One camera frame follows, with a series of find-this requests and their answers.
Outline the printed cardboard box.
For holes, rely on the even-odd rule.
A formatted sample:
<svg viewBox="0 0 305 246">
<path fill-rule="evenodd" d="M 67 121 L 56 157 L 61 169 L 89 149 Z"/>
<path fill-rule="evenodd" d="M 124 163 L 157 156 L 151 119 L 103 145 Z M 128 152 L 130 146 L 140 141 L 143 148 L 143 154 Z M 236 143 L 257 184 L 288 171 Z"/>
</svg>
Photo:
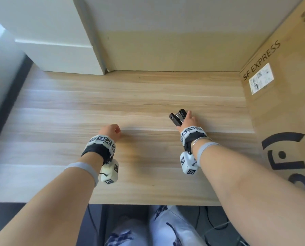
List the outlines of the printed cardboard box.
<svg viewBox="0 0 305 246">
<path fill-rule="evenodd" d="M 274 80 L 252 95 L 249 79 L 267 63 Z M 265 167 L 305 190 L 305 0 L 240 77 Z"/>
</svg>

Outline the white patterned trousers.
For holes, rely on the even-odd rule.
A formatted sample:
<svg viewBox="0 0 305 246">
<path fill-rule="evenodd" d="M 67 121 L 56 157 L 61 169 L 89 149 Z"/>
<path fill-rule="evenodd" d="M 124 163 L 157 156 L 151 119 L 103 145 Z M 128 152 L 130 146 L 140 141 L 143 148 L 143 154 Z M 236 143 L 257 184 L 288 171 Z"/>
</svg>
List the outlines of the white patterned trousers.
<svg viewBox="0 0 305 246">
<path fill-rule="evenodd" d="M 122 215 L 104 246 L 208 246 L 175 205 L 152 205 L 147 221 Z"/>
</svg>

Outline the dark table leg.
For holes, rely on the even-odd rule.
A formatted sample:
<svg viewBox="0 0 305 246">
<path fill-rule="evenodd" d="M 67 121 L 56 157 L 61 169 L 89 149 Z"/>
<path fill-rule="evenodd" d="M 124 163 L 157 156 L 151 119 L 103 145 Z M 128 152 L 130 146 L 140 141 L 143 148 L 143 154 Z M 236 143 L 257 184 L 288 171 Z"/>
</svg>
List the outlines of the dark table leg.
<svg viewBox="0 0 305 246">
<path fill-rule="evenodd" d="M 106 225 L 107 225 L 107 221 L 108 221 L 108 213 L 109 213 L 109 205 L 102 204 L 99 233 L 98 233 L 98 237 L 97 237 L 98 246 L 105 245 L 105 233 L 106 233 Z"/>
</svg>

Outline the white shipping label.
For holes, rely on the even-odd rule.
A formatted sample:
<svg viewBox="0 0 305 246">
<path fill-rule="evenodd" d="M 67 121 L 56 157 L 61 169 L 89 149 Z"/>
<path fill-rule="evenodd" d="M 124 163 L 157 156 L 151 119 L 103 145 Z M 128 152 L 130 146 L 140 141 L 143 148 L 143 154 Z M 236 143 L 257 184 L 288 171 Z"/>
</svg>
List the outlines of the white shipping label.
<svg viewBox="0 0 305 246">
<path fill-rule="evenodd" d="M 253 77 L 249 79 L 249 86 L 252 95 L 263 89 L 274 80 L 270 63 L 267 63 Z"/>
</svg>

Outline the person's right forearm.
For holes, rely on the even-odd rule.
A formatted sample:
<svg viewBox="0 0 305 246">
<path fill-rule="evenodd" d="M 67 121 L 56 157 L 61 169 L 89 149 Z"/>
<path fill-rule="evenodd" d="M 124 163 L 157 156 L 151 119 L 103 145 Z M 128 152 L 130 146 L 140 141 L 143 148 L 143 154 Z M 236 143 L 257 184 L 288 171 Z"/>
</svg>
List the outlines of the person's right forearm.
<svg viewBox="0 0 305 246">
<path fill-rule="evenodd" d="M 251 246 L 305 246 L 305 191 L 221 145 L 200 157 L 230 222 Z"/>
</svg>

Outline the black stapler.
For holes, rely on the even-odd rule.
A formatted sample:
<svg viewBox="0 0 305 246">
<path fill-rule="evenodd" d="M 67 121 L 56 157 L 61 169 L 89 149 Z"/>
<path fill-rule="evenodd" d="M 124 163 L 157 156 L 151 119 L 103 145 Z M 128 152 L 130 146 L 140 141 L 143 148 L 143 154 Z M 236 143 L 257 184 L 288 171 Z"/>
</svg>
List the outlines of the black stapler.
<svg viewBox="0 0 305 246">
<path fill-rule="evenodd" d="M 185 109 L 181 109 L 176 114 L 170 113 L 169 118 L 175 124 L 175 126 L 178 127 L 178 126 L 182 126 L 186 116 L 187 116 L 187 112 L 185 111 Z"/>
</svg>

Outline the person's left hand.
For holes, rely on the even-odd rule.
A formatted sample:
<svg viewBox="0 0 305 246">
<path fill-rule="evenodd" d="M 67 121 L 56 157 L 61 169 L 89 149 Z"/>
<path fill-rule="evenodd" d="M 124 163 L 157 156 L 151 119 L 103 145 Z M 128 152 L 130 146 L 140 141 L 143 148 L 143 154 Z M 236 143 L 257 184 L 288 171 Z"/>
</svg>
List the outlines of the person's left hand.
<svg viewBox="0 0 305 246">
<path fill-rule="evenodd" d="M 112 124 L 110 125 L 106 125 L 103 128 L 101 128 L 98 132 L 99 135 L 105 135 L 108 136 L 109 138 L 111 138 L 115 143 L 119 140 L 119 139 L 113 139 L 112 138 Z"/>
</svg>

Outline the grey forearm band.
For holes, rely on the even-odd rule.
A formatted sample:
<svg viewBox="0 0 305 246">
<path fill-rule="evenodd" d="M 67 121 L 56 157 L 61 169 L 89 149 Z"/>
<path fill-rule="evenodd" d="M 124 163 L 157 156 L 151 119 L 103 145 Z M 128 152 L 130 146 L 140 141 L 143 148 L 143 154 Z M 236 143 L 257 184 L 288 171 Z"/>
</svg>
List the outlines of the grey forearm band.
<svg viewBox="0 0 305 246">
<path fill-rule="evenodd" d="M 198 153 L 197 153 L 197 158 L 196 158 L 198 167 L 201 168 L 200 159 L 201 159 L 201 156 L 202 156 L 202 153 L 204 152 L 204 150 L 207 149 L 207 148 L 210 147 L 210 146 L 213 146 L 213 145 L 219 145 L 219 146 L 220 146 L 220 144 L 218 144 L 218 143 L 216 143 L 216 142 L 208 142 L 208 143 L 203 144 L 203 145 L 199 148 Z"/>
<path fill-rule="evenodd" d="M 65 169 L 68 169 L 68 168 L 80 168 L 80 169 L 83 169 L 85 170 L 86 172 L 88 172 L 94 179 L 94 187 L 97 186 L 98 184 L 98 173 L 96 170 L 94 170 L 94 168 L 85 163 L 85 162 L 75 162 L 75 163 L 71 163 L 69 164 Z"/>
</svg>

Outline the large plain cardboard box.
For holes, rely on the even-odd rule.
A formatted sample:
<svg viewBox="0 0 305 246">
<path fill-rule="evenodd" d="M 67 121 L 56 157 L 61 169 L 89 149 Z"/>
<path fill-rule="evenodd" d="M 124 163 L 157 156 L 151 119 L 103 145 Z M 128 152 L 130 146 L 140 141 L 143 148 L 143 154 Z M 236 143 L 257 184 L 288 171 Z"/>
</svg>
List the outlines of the large plain cardboard box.
<svg viewBox="0 0 305 246">
<path fill-rule="evenodd" d="M 108 71 L 239 71 L 302 0 L 73 0 Z"/>
</svg>

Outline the person's left forearm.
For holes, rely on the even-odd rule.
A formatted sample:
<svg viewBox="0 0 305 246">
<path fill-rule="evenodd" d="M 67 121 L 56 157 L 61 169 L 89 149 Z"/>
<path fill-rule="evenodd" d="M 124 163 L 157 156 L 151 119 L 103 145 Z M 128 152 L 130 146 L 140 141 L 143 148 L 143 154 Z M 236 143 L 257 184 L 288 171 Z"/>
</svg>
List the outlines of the person's left forearm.
<svg viewBox="0 0 305 246">
<path fill-rule="evenodd" d="M 86 170 L 65 169 L 0 231 L 0 246 L 75 246 L 94 188 Z"/>
</svg>

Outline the person's right hand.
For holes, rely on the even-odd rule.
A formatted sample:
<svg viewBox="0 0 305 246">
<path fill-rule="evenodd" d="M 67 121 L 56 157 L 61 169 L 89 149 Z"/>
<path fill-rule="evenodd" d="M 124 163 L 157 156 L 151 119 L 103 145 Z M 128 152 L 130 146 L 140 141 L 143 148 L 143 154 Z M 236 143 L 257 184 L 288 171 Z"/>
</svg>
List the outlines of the person's right hand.
<svg viewBox="0 0 305 246">
<path fill-rule="evenodd" d="M 181 133 L 185 128 L 187 128 L 187 127 L 191 127 L 191 126 L 199 127 L 199 123 L 198 123 L 196 117 L 195 117 L 195 116 L 193 116 L 193 117 L 194 117 L 194 118 L 193 118 L 192 120 L 186 120 L 186 118 L 185 118 L 185 120 L 184 120 L 182 126 L 178 126 L 178 127 L 177 127 L 177 129 L 178 129 L 178 131 L 179 131 L 180 133 Z"/>
</svg>

